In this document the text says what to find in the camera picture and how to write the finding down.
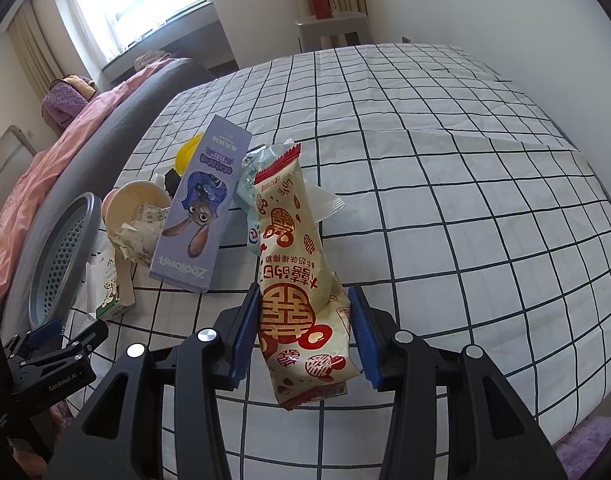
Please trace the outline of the purple fluffy rug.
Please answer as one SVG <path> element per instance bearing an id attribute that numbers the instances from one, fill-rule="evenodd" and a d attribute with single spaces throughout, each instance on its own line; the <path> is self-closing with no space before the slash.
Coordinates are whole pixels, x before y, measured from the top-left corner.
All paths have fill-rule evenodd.
<path id="1" fill-rule="evenodd" d="M 611 438 L 611 417 L 591 416 L 555 445 L 569 480 L 578 480 Z"/>

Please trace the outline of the white folded napkin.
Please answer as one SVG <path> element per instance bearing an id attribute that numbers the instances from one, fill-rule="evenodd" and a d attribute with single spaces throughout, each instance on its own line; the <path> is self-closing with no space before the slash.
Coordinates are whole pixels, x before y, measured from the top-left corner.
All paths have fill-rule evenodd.
<path id="1" fill-rule="evenodd" d="M 321 188 L 315 183 L 305 179 L 305 192 L 313 219 L 316 223 L 322 222 L 337 214 L 344 206 L 345 201 L 335 193 L 331 193 Z"/>

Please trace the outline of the pink blanket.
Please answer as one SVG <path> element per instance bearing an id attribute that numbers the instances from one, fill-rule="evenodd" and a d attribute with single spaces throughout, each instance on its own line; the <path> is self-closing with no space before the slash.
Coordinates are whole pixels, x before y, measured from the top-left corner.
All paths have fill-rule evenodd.
<path id="1" fill-rule="evenodd" d="M 90 101 L 56 143 L 34 156 L 0 211 L 0 301 L 9 292 L 20 252 L 40 205 L 100 125 L 146 80 L 172 62 L 164 58 Z"/>

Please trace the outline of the white paper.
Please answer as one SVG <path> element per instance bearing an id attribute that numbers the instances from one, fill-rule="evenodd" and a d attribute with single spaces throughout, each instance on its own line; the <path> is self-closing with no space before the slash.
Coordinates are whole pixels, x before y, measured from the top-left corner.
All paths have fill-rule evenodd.
<path id="1" fill-rule="evenodd" d="M 113 244 L 126 260 L 150 266 L 169 210 L 168 207 L 142 203 L 136 209 L 134 219 L 121 224 Z"/>

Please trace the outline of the beige clothes on sill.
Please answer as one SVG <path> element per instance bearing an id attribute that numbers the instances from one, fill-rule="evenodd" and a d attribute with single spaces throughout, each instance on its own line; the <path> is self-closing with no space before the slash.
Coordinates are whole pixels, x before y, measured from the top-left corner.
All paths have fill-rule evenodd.
<path id="1" fill-rule="evenodd" d="M 148 50 L 141 56 L 138 56 L 134 62 L 134 70 L 139 72 L 146 66 L 156 61 L 165 60 L 171 56 L 170 53 L 162 51 L 162 50 Z"/>

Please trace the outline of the beige left curtain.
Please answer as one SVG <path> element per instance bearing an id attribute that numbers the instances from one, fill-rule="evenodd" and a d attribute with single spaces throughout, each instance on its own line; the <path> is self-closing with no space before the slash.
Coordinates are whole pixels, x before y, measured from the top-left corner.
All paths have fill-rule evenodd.
<path id="1" fill-rule="evenodd" d="M 31 0 L 22 2 L 7 32 L 28 83 L 36 96 L 43 99 L 63 72 L 38 24 Z"/>

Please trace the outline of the purple pillow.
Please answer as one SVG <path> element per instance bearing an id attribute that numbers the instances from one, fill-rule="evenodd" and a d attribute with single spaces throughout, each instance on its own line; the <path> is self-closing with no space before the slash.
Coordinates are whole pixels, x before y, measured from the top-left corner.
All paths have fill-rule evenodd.
<path id="1" fill-rule="evenodd" d="M 42 117 L 57 136 L 61 136 L 71 122 L 84 110 L 88 101 L 72 84 L 54 80 L 42 101 Z"/>

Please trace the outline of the white grid bed sheet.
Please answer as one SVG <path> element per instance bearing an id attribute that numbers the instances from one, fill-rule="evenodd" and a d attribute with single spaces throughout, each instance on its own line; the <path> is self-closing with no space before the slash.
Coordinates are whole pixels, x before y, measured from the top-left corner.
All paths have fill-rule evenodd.
<path id="1" fill-rule="evenodd" d="M 611 203 L 580 151 L 525 92 L 461 49 L 379 44 L 278 58 L 179 93 L 115 188 L 172 167 L 214 115 L 251 148 L 300 143 L 304 177 L 345 201 L 324 220 L 330 268 L 438 348 L 477 344 L 556 443 L 611 390 Z M 109 322 L 97 381 L 133 342 L 177 344 L 239 304 L 258 273 L 246 214 L 227 216 L 211 289 L 181 292 L 134 269 L 136 306 Z M 218 396 L 234 479 L 378 479 L 391 393 L 277 407 L 258 350 Z"/>

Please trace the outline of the grey perforated trash bin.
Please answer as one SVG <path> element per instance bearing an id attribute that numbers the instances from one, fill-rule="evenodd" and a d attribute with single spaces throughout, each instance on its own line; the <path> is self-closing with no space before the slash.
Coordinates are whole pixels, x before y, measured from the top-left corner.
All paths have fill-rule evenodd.
<path id="1" fill-rule="evenodd" d="M 63 211 L 40 252 L 28 296 L 32 330 L 58 320 L 66 322 L 100 226 L 100 198 L 91 192 L 78 196 Z"/>

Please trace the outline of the green white small carton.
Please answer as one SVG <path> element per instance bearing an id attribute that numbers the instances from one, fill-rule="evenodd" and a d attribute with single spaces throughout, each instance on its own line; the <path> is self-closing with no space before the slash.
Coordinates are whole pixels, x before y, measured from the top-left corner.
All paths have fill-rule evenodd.
<path id="1" fill-rule="evenodd" d="M 116 318 L 136 304 L 130 263 L 108 245 L 86 266 L 87 312 L 95 320 Z"/>

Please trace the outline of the cream red snack wrapper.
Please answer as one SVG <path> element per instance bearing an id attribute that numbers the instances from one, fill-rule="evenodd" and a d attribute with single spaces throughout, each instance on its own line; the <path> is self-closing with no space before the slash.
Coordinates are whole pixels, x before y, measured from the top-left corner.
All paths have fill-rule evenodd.
<path id="1" fill-rule="evenodd" d="M 278 405 L 347 392 L 360 372 L 350 358 L 350 300 L 324 254 L 293 145 L 254 179 L 260 237 L 258 339 Z"/>

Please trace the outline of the grey plastic stool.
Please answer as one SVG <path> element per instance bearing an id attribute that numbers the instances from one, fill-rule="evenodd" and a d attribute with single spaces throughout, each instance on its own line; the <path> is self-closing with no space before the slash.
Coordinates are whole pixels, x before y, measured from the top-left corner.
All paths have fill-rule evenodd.
<path id="1" fill-rule="evenodd" d="M 375 44 L 368 16 L 361 12 L 338 12 L 323 20 L 318 20 L 315 16 L 298 18 L 296 33 L 302 52 L 322 50 L 322 39 L 325 37 L 349 37 L 351 46 Z"/>

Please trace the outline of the paper cup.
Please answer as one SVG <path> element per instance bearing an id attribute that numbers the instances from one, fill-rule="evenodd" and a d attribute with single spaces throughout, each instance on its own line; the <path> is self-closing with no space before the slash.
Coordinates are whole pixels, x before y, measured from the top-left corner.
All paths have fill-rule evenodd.
<path id="1" fill-rule="evenodd" d="M 168 193 L 150 181 L 112 190 L 102 201 L 101 215 L 116 252 L 127 261 L 150 266 L 170 206 Z"/>

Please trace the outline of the black bottle white cap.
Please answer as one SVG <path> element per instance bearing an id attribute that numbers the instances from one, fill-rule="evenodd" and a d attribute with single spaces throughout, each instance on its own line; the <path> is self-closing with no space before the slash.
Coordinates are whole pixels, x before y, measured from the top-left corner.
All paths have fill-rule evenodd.
<path id="1" fill-rule="evenodd" d="M 176 172 L 174 168 L 169 169 L 164 174 L 164 188 L 168 193 L 168 196 L 173 198 L 179 187 L 179 183 L 182 181 L 182 177 Z"/>

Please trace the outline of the purple cartoon rabbit box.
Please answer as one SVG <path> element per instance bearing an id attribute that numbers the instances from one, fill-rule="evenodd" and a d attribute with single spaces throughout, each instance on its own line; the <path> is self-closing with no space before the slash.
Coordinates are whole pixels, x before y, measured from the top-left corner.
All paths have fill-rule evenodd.
<path id="1" fill-rule="evenodd" d="M 252 134 L 214 116 L 168 210 L 149 276 L 191 292 L 210 288 L 226 217 Z"/>

